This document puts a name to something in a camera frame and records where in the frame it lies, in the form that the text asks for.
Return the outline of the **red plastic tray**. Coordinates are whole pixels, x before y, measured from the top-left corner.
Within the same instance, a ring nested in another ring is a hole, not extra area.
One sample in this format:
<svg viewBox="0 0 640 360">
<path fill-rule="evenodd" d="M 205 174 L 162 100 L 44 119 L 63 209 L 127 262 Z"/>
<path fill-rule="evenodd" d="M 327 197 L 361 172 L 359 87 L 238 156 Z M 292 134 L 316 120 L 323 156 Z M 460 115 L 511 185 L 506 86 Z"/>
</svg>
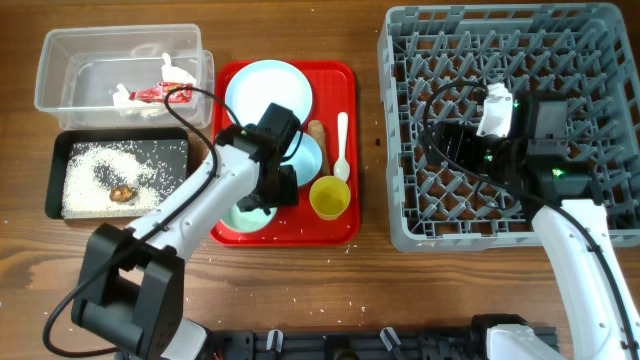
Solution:
<svg viewBox="0 0 640 360">
<path fill-rule="evenodd" d="M 345 112 L 349 117 L 346 159 L 350 165 L 347 185 L 351 190 L 350 204 L 335 220 L 321 219 L 309 202 L 311 186 L 299 190 L 299 204 L 284 207 L 274 213 L 265 228 L 241 234 L 223 223 L 211 229 L 211 237 L 231 247 L 329 246 L 351 241 L 360 228 L 360 181 L 356 79 L 353 71 L 339 61 L 292 61 L 310 83 L 313 102 L 308 118 L 322 122 L 326 132 L 327 152 L 331 163 L 339 155 L 337 117 Z"/>
</svg>

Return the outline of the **white crumpled tissue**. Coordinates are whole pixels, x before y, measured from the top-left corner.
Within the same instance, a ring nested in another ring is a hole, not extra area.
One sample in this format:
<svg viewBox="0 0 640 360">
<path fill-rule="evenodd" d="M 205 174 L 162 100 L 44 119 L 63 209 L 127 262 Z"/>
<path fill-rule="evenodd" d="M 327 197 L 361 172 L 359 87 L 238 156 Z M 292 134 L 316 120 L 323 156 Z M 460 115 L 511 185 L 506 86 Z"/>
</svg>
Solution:
<svg viewBox="0 0 640 360">
<path fill-rule="evenodd" d="M 162 80 L 160 82 L 179 82 L 196 85 L 196 78 L 188 71 L 172 64 L 168 53 L 162 54 L 164 64 L 161 66 Z M 139 115 L 142 118 L 158 117 L 166 112 L 163 103 L 144 103 L 131 101 L 129 95 L 135 91 L 129 91 L 123 84 L 116 86 L 117 91 L 112 95 L 113 104 L 123 116 Z"/>
</svg>

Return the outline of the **white rice pile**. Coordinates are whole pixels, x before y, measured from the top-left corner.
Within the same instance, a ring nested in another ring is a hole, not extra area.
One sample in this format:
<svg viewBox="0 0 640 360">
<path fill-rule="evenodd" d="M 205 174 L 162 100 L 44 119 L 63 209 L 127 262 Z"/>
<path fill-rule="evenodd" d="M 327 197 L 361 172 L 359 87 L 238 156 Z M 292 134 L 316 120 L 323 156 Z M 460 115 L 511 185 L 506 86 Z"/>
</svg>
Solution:
<svg viewBox="0 0 640 360">
<path fill-rule="evenodd" d="M 120 140 L 73 144 L 66 166 L 61 216 L 65 219 L 142 216 L 160 205 L 188 177 L 185 139 Z M 128 185 L 126 203 L 110 190 Z"/>
</svg>

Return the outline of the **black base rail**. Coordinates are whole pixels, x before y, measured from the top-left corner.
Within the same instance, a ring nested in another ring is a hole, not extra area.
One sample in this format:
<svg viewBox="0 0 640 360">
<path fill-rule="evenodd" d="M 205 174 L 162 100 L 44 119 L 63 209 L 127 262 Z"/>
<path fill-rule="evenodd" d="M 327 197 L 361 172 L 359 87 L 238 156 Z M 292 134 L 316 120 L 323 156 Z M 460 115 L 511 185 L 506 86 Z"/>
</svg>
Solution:
<svg viewBox="0 0 640 360">
<path fill-rule="evenodd" d="M 496 355 L 489 353 L 489 332 L 500 325 L 522 330 L 527 353 L 508 343 Z M 513 314 L 477 315 L 468 326 L 377 332 L 267 333 L 211 331 L 191 320 L 173 320 L 147 334 L 136 325 L 111 327 L 104 338 L 117 349 L 118 359 L 222 360 L 386 360 L 386 359 L 560 359 L 556 330 L 530 328 Z"/>
</svg>

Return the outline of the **brown root vegetable piece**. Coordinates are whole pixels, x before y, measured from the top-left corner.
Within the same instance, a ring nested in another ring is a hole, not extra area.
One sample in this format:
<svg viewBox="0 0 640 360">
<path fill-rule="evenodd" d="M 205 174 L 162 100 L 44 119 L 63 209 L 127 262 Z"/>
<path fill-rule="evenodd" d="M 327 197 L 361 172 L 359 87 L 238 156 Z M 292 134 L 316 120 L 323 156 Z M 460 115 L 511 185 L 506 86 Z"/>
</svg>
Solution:
<svg viewBox="0 0 640 360">
<path fill-rule="evenodd" d="M 331 174 L 331 171 L 326 146 L 326 132 L 322 122 L 319 120 L 311 120 L 308 123 L 308 133 L 316 141 L 322 153 L 321 173 L 323 176 L 328 176 Z"/>
</svg>

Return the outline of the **large pale blue plate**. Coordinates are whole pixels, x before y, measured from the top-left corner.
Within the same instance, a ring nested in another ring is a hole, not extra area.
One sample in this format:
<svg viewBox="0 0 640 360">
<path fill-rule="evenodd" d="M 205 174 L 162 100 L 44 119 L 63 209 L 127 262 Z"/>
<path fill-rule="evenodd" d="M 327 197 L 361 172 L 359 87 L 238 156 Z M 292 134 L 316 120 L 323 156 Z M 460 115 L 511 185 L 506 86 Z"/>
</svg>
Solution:
<svg viewBox="0 0 640 360">
<path fill-rule="evenodd" d="M 313 106 L 310 81 L 295 66 L 279 60 L 261 60 L 239 70 L 225 91 L 225 103 L 242 126 L 257 124 L 275 103 L 291 110 L 304 124 Z"/>
</svg>

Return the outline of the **white plastic spoon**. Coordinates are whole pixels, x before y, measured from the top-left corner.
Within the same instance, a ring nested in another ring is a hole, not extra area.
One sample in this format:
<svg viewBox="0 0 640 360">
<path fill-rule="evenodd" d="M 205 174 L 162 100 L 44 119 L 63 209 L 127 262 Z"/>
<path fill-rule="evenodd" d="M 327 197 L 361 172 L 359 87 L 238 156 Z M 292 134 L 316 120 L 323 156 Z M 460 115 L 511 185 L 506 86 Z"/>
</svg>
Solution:
<svg viewBox="0 0 640 360">
<path fill-rule="evenodd" d="M 350 176 L 350 165 L 346 159 L 346 146 L 348 139 L 349 116 L 346 112 L 340 112 L 337 116 L 338 130 L 338 158 L 334 163 L 334 175 L 346 182 Z"/>
</svg>

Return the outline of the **brown food scrap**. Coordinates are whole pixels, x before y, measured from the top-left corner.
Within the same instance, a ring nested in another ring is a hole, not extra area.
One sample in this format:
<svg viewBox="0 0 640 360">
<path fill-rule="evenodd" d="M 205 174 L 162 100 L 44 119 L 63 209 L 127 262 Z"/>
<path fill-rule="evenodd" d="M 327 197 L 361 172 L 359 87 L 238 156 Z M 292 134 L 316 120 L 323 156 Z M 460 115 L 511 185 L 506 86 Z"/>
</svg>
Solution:
<svg viewBox="0 0 640 360">
<path fill-rule="evenodd" d="M 115 186 L 110 190 L 109 199 L 116 203 L 126 203 L 131 201 L 136 192 L 128 185 Z"/>
</svg>

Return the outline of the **pale blue bowl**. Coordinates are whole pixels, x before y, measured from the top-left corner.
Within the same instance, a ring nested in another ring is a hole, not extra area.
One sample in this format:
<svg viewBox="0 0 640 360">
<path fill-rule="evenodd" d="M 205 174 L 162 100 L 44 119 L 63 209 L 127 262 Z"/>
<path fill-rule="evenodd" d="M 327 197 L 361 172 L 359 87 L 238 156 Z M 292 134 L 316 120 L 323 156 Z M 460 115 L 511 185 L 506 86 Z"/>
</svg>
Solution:
<svg viewBox="0 0 640 360">
<path fill-rule="evenodd" d="M 311 182 L 320 172 L 323 155 L 318 143 L 309 135 L 298 131 L 285 153 L 287 161 L 282 165 L 292 165 L 299 187 Z"/>
</svg>

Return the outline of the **pale green bowl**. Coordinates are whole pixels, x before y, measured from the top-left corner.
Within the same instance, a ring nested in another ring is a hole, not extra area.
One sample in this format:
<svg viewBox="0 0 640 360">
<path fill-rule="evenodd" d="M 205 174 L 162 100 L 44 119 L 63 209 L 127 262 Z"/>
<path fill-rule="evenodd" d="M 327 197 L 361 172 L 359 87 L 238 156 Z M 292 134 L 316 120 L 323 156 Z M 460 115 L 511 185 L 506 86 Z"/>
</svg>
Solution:
<svg viewBox="0 0 640 360">
<path fill-rule="evenodd" d="M 236 233 L 253 233 L 266 227 L 275 217 L 276 208 L 270 208 L 266 214 L 263 209 L 241 211 L 237 205 L 233 205 L 220 219 L 220 222 L 228 229 Z"/>
</svg>

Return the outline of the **yellow plastic cup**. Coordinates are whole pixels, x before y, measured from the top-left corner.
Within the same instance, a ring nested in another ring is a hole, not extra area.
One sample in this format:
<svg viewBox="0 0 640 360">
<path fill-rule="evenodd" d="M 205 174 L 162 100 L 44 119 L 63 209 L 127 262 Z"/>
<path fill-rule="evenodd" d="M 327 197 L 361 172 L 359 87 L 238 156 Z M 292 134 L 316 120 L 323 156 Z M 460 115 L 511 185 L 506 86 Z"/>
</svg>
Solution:
<svg viewBox="0 0 640 360">
<path fill-rule="evenodd" d="M 323 176 L 312 184 L 309 201 L 321 219 L 336 220 L 348 208 L 351 190 L 340 178 Z"/>
</svg>

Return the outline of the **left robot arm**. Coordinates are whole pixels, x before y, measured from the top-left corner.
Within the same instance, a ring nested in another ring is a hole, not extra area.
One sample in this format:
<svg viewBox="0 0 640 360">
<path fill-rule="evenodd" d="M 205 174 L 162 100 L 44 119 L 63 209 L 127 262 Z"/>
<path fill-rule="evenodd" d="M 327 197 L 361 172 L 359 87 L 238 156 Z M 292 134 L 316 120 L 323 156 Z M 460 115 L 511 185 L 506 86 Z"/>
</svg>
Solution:
<svg viewBox="0 0 640 360">
<path fill-rule="evenodd" d="M 47 319 L 42 342 L 65 358 L 104 352 L 138 359 L 218 359 L 213 333 L 183 316 L 187 262 L 233 206 L 242 211 L 294 206 L 298 185 L 286 151 L 301 129 L 293 111 L 271 103 L 255 125 L 233 123 L 205 144 L 198 169 L 154 210 L 123 229 L 99 226 L 90 236 L 76 287 Z M 51 340 L 65 308 L 77 326 L 109 342 L 103 350 L 69 351 Z"/>
</svg>

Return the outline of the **grey-blue dishwasher rack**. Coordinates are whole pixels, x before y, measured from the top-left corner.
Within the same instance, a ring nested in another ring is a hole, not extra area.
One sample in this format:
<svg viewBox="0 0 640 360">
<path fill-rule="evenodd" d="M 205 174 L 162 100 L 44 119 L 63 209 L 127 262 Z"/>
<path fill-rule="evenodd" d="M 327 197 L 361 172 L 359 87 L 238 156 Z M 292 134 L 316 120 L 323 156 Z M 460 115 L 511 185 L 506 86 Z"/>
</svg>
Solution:
<svg viewBox="0 0 640 360">
<path fill-rule="evenodd" d="M 639 72 L 609 3 L 397 6 L 377 42 L 393 246 L 535 246 L 521 204 L 467 174 L 538 141 L 589 166 L 619 247 L 639 243 Z"/>
</svg>

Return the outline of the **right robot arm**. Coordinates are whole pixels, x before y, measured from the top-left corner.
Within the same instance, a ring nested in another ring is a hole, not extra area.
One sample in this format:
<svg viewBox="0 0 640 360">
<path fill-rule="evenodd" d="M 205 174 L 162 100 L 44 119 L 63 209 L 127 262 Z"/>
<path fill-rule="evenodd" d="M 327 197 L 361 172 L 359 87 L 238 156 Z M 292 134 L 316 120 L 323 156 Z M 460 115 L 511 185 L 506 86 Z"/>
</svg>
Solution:
<svg viewBox="0 0 640 360">
<path fill-rule="evenodd" d="M 462 87 L 475 91 L 478 127 L 424 116 L 425 154 L 520 203 L 552 265 L 575 357 L 638 358 L 639 313 L 613 250 L 600 183 L 586 162 L 566 155 L 567 99 L 462 80 L 439 86 L 427 102 Z"/>
</svg>

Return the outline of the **red snack wrapper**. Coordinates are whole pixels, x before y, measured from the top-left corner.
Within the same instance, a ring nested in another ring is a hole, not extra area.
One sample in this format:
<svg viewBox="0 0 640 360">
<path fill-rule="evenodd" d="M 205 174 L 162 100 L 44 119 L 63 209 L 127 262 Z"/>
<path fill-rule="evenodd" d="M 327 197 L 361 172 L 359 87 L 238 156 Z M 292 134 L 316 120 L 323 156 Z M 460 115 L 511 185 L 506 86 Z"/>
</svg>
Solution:
<svg viewBox="0 0 640 360">
<path fill-rule="evenodd" d="M 192 99 L 192 84 L 179 82 L 159 82 L 151 88 L 135 91 L 129 95 L 131 101 L 144 103 L 189 103 Z"/>
</svg>

